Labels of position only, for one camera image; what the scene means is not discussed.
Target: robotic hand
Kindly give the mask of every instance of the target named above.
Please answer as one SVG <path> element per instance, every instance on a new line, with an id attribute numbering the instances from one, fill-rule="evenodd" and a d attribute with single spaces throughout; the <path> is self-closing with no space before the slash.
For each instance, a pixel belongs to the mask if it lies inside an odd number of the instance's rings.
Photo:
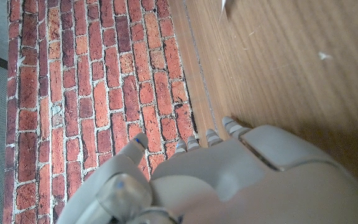
<path id="1" fill-rule="evenodd" d="M 273 126 L 207 130 L 177 144 L 150 181 L 140 133 L 69 199 L 57 223 L 358 223 L 358 184 L 326 153 Z"/>

